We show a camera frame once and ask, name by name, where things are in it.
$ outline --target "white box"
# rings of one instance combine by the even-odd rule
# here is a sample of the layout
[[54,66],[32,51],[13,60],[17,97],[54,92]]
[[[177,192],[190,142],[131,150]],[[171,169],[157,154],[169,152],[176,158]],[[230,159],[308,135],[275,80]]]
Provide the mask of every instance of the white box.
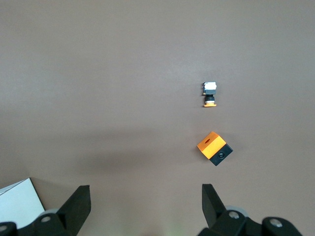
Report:
[[20,229],[33,222],[43,211],[30,178],[0,189],[0,222],[12,221]]

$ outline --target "orange and black cube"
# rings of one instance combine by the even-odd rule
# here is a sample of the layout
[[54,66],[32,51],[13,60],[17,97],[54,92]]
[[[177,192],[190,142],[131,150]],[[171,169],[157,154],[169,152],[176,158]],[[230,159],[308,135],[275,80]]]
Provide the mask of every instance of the orange and black cube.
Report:
[[211,132],[197,147],[215,166],[233,152],[226,141],[215,132]]

